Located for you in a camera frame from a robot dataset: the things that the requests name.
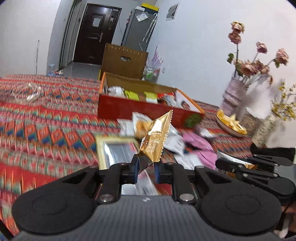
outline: refrigerator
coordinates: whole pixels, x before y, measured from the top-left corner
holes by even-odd
[[[151,36],[149,37],[147,42],[146,40],[148,38],[148,35],[151,29],[149,30],[144,41],[143,41],[143,38],[145,37],[145,34],[149,29],[149,26],[151,25],[155,16],[153,14],[145,12],[148,18],[139,22],[137,19],[137,16],[142,13],[143,11],[138,9],[132,10],[130,17],[126,23],[126,29],[124,31],[121,46],[125,46],[127,48],[135,49],[138,51],[146,51]]]

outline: metal bolt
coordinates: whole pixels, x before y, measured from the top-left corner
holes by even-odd
[[[179,196],[182,201],[188,202],[194,199],[194,196],[190,193],[183,193]]]
[[[103,194],[99,197],[101,202],[110,202],[113,200],[113,196],[110,194]]]

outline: patterned tablecloth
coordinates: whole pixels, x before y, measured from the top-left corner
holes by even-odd
[[[0,78],[0,93],[25,83],[40,85],[44,96],[30,104],[0,102],[0,218],[13,234],[11,206],[20,194],[98,164],[94,134],[120,131],[117,121],[97,117],[99,81],[10,75]],[[202,127],[218,135],[215,150],[251,156],[250,138],[226,134],[214,119],[217,107],[197,103],[205,110]],[[174,161],[173,154],[164,151],[162,160]]]

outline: pink vase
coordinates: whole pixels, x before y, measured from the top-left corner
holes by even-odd
[[[235,113],[236,109],[240,106],[242,99],[245,97],[247,89],[248,85],[236,78],[231,78],[231,81],[223,94],[224,100],[220,107],[225,115],[231,116]]]

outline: floor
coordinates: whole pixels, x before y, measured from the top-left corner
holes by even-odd
[[[64,69],[64,77],[98,79],[100,65],[69,63]]]

